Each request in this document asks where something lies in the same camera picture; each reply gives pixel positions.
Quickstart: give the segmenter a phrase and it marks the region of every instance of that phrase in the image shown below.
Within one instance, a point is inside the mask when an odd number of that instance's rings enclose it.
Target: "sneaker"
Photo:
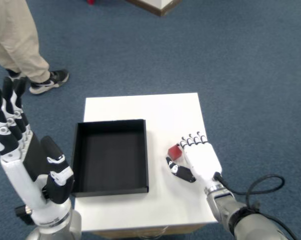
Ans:
[[[12,80],[12,82],[14,82],[14,80],[16,79],[20,79],[20,78],[25,78],[26,75],[22,72],[14,72],[10,69],[6,69],[8,72],[8,77],[10,78],[10,80]]]
[[[29,91],[32,94],[42,94],[50,89],[59,88],[67,82],[69,76],[67,70],[51,71],[48,80],[41,83],[31,81]]]

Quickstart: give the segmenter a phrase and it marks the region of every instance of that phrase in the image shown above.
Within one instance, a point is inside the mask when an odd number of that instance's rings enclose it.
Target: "person's leg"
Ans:
[[[22,71],[36,83],[50,78],[49,64],[39,54],[36,26],[25,0],[0,0],[0,44],[10,56],[8,60],[7,55],[0,54],[3,67]]]
[[[7,53],[5,48],[0,43],[0,65],[5,68],[14,71],[15,73],[20,73],[20,68],[13,61],[11,56]]]

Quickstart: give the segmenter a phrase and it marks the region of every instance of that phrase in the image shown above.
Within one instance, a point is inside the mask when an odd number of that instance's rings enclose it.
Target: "black tray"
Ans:
[[[78,123],[72,169],[75,197],[148,193],[145,120]]]

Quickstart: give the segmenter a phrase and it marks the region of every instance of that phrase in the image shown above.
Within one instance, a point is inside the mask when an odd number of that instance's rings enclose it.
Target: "red cube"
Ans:
[[[181,155],[182,151],[180,150],[179,146],[177,146],[177,144],[168,149],[168,156],[171,158],[172,161],[175,161]]]

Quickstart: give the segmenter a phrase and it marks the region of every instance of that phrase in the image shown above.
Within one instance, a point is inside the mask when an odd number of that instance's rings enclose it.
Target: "white tabletop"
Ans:
[[[146,120],[149,192],[77,197],[82,231],[215,222],[199,184],[172,175],[166,162],[183,135],[205,132],[198,94],[86,98],[84,122],[129,119]]]

